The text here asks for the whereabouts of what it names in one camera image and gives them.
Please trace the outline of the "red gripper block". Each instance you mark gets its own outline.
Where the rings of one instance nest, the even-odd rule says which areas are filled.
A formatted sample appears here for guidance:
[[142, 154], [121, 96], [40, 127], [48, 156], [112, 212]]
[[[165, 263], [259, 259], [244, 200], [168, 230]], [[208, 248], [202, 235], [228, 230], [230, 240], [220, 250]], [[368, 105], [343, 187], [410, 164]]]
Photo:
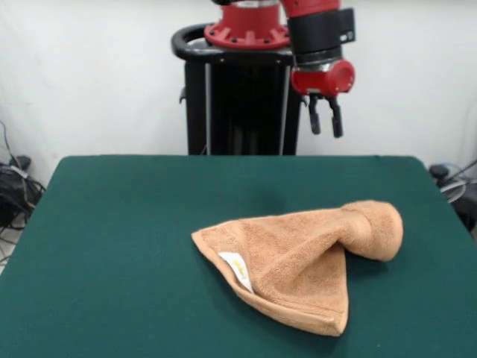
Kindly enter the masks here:
[[[319, 93], [323, 96], [337, 96], [343, 92], [349, 92], [356, 79], [355, 69], [351, 62], [347, 60], [336, 60], [327, 63], [325, 69], [304, 71], [293, 69], [291, 73], [291, 84], [301, 95], [309, 95], [309, 119], [314, 135], [320, 134], [320, 118], [317, 112]], [[329, 107], [332, 111], [332, 129], [335, 138], [344, 135], [341, 107], [336, 97], [327, 97]]]

